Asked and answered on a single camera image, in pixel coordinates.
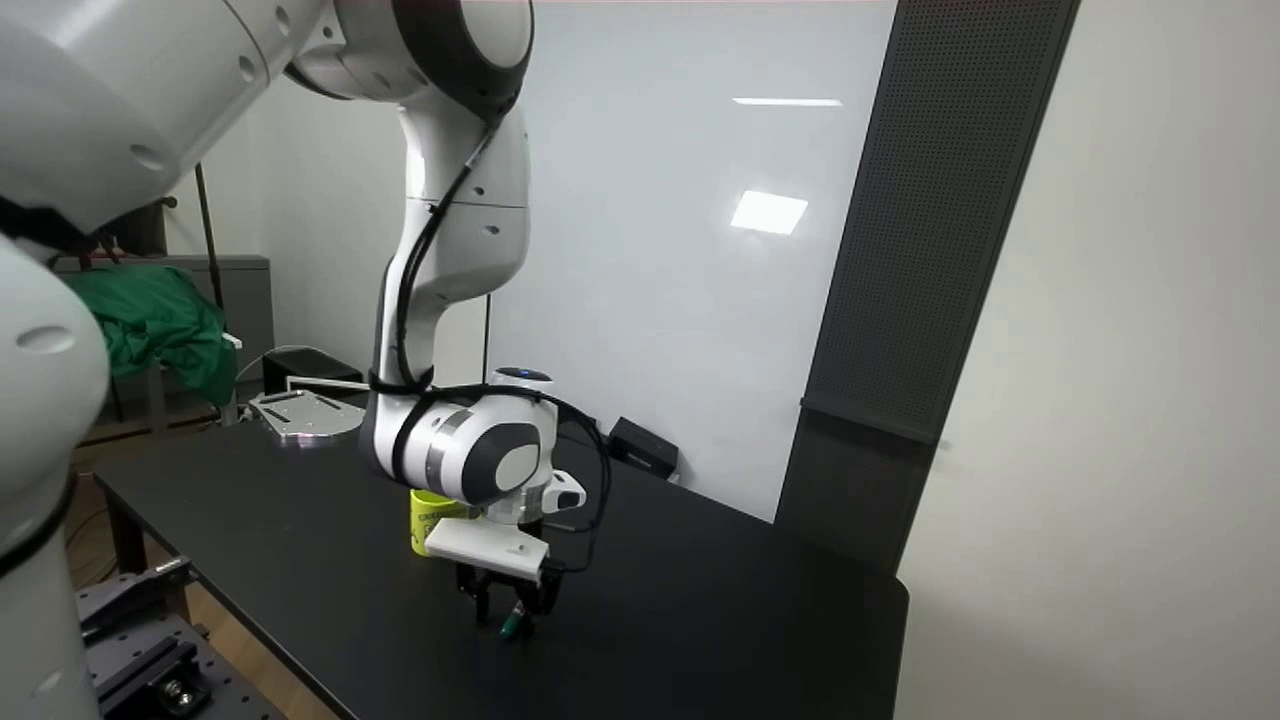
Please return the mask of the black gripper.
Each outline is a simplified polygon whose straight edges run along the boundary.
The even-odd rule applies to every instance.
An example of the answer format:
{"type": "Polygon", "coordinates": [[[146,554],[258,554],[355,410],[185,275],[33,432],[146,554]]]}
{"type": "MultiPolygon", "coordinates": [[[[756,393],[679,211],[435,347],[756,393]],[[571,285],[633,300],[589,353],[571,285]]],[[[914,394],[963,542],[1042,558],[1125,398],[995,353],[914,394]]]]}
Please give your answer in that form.
{"type": "Polygon", "coordinates": [[[507,593],[525,615],[548,615],[565,584],[561,573],[548,573],[542,579],[515,579],[515,574],[500,574],[471,563],[454,563],[453,574],[454,574],[454,589],[471,598],[471,612],[478,623],[494,615],[494,604],[490,604],[494,593],[507,593]]]}

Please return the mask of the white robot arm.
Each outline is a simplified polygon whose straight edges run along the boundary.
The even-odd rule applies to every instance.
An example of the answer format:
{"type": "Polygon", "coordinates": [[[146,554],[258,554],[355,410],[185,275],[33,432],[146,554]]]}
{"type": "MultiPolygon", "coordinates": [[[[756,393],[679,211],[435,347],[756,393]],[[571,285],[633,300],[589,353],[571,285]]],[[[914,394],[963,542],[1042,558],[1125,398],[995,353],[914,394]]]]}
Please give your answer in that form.
{"type": "Polygon", "coordinates": [[[435,381],[435,328],[529,261],[525,78],[534,0],[0,0],[0,716],[100,720],[63,550],[66,464],[108,394],[108,340],[48,268],[166,196],[280,82],[400,121],[384,187],[359,440],[454,503],[423,546],[521,593],[532,533],[585,487],[553,464],[569,407],[435,381]]]}

